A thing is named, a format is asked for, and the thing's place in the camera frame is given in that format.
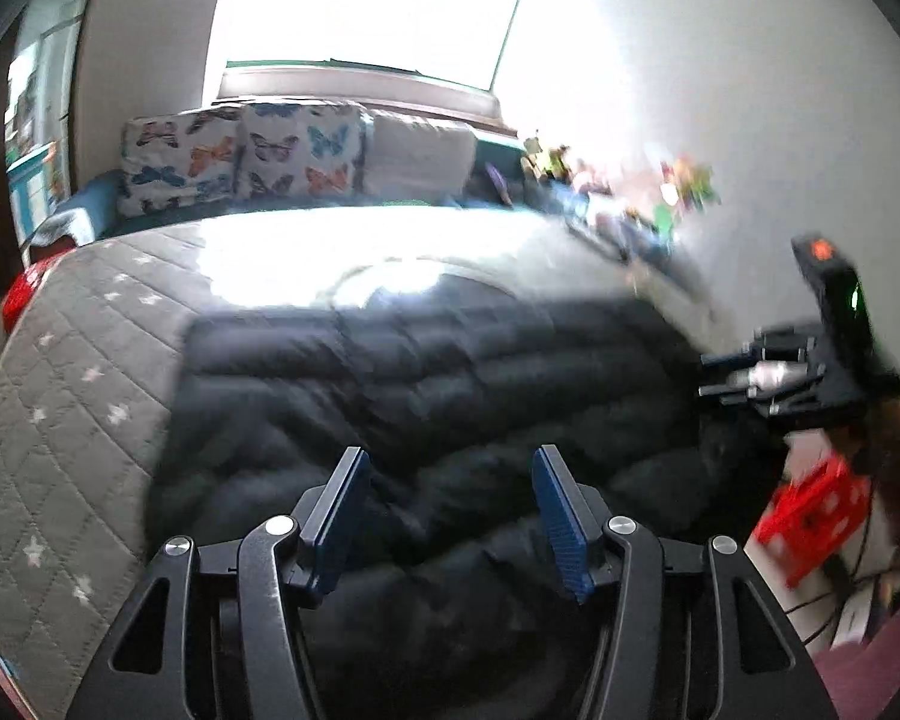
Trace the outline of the pink sleeved right forearm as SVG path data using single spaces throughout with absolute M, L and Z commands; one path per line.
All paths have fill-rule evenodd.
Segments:
M 900 610 L 871 639 L 813 656 L 839 718 L 900 718 Z

